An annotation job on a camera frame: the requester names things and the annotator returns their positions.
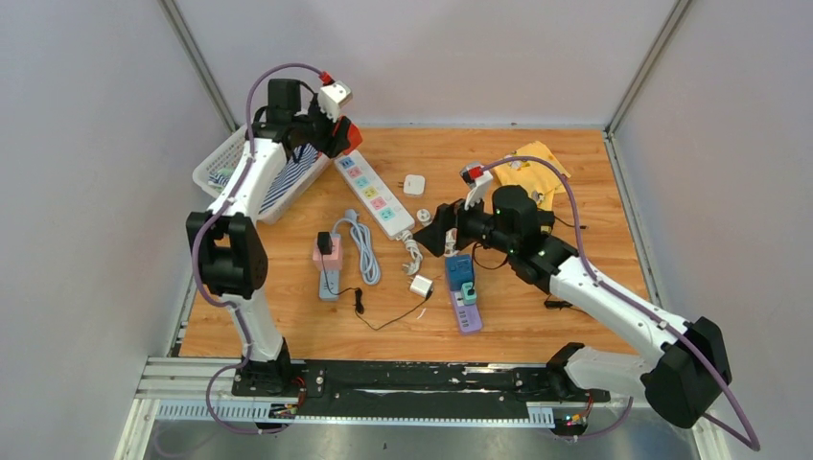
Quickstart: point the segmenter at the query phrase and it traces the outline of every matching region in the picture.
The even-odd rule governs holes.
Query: yellow bag
[[[570,177],[570,173],[553,156],[550,149],[536,141],[521,147],[505,157],[535,156],[552,164],[559,173]],[[499,165],[491,170],[501,185],[519,185],[537,202],[537,207],[546,211],[553,210],[553,196],[565,191],[562,181],[553,171],[545,166],[529,161],[513,161]]]

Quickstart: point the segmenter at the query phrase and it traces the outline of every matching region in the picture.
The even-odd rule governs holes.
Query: striped cloth
[[[294,153],[301,155],[299,163],[294,163],[292,160],[286,163],[279,175],[271,182],[266,198],[263,199],[263,204],[260,205],[260,214],[271,209],[290,187],[302,177],[302,174],[311,168],[319,157],[319,152],[310,144],[297,147]],[[231,174],[224,174],[221,171],[210,172],[209,184],[214,187],[223,188],[228,184],[230,178]]]

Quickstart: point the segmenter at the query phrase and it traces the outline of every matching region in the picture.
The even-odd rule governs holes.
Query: white wall
[[[353,88],[354,121],[507,126],[609,122],[674,1],[178,3],[240,121],[256,76],[297,60]]]
[[[0,458],[107,459],[224,129],[157,2],[0,6]]]
[[[813,458],[813,3],[775,3],[695,2],[617,137],[668,307],[722,327],[759,458],[801,459]]]

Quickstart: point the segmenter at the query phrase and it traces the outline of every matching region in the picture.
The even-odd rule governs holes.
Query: coiled light blue cord
[[[356,246],[359,248],[359,269],[361,270],[362,280],[367,285],[376,285],[381,280],[381,267],[376,255],[373,253],[370,227],[359,223],[359,213],[348,209],[344,212],[344,217],[333,224],[333,230],[331,231],[333,235],[337,235],[338,225],[342,222],[350,224],[350,238],[356,242]]]

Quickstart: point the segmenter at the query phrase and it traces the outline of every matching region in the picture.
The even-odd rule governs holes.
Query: white power strip
[[[334,164],[388,238],[395,240],[401,232],[415,226],[415,218],[392,194],[358,150],[338,158]]]

